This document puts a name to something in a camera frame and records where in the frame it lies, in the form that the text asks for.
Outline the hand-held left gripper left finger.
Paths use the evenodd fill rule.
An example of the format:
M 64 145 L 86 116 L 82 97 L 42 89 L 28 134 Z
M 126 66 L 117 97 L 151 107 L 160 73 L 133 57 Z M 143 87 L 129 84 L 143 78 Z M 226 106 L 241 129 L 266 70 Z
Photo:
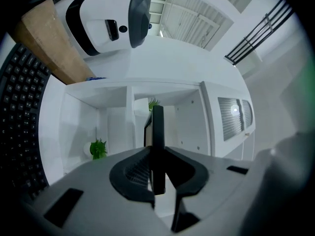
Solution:
M 116 163 L 109 173 L 109 179 L 115 190 L 130 201 L 149 203 L 155 207 L 155 195 L 148 190 L 150 179 L 150 148 Z

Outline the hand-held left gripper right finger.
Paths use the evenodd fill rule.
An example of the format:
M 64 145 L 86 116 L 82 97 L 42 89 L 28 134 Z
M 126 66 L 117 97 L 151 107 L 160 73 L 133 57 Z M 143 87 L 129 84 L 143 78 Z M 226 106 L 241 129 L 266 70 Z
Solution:
M 176 190 L 176 202 L 171 231 L 178 233 L 196 224 L 200 219 L 189 212 L 183 198 L 197 195 L 209 179 L 209 173 L 201 163 L 166 147 L 164 166 L 166 174 Z

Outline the black framed picture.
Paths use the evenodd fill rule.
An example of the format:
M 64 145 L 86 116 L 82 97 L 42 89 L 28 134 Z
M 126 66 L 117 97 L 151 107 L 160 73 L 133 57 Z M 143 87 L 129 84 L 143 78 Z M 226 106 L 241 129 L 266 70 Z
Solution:
M 150 149 L 149 167 L 151 188 L 155 195 L 165 193 L 164 154 L 164 111 L 160 105 L 154 105 L 144 127 L 144 146 Z

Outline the white shelf cabinet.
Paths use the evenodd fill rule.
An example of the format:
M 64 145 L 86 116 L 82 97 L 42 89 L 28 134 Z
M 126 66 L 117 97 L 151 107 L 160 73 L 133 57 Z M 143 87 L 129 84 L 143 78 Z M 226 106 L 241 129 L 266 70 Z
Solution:
M 202 82 L 125 79 L 95 80 L 65 88 L 60 115 L 59 139 L 63 170 L 69 173 L 87 162 L 83 147 L 96 139 L 106 141 L 114 155 L 135 147 L 133 86 L 143 82 L 199 84 Z

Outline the small green potted plant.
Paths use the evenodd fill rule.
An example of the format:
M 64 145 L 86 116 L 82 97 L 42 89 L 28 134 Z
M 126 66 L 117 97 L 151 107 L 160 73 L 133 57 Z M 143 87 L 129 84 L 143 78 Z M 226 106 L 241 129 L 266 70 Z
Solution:
M 152 98 L 149 100 L 149 103 L 148 103 L 149 112 L 151 113 L 152 110 L 153 110 L 153 107 L 154 107 L 154 106 L 159 106 L 159 104 L 160 104 L 160 100 L 156 99 L 155 97 L 152 97 Z
M 87 142 L 83 147 L 84 154 L 91 160 L 107 157 L 106 141 L 96 139 L 94 142 Z

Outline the ribbed glass cabinet door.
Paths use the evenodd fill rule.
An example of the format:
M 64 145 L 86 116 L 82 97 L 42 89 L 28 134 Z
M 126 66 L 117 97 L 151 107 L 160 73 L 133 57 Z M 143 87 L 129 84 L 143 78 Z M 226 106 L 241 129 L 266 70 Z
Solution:
M 249 90 L 202 82 L 210 128 L 211 155 L 252 161 L 255 116 Z

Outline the black keyboard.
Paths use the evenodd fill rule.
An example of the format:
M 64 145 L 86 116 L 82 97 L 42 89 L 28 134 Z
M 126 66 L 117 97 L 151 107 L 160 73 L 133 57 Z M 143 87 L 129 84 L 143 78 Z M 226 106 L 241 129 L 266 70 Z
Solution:
M 32 203 L 48 187 L 38 126 L 50 69 L 17 43 L 0 69 L 0 190 Z

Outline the black metal railing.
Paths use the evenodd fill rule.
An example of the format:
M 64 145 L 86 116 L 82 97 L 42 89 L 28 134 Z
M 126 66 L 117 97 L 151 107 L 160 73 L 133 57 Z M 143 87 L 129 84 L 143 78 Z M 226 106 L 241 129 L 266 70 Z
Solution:
M 236 66 L 273 35 L 294 13 L 286 0 L 279 0 L 262 20 L 224 58 Z

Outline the brown cardboard box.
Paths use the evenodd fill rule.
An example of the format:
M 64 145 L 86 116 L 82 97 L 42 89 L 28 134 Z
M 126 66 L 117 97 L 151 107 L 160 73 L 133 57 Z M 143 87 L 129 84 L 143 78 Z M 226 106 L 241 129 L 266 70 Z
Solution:
M 26 45 L 66 85 L 95 76 L 71 44 L 53 0 L 46 0 L 25 13 L 11 36 Z

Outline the white and black delivery robot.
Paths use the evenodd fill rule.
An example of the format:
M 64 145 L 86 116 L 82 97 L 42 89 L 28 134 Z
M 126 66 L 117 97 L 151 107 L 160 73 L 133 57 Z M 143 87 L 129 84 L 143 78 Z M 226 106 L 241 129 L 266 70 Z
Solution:
M 136 48 L 150 25 L 151 0 L 60 0 L 55 4 L 82 58 Z

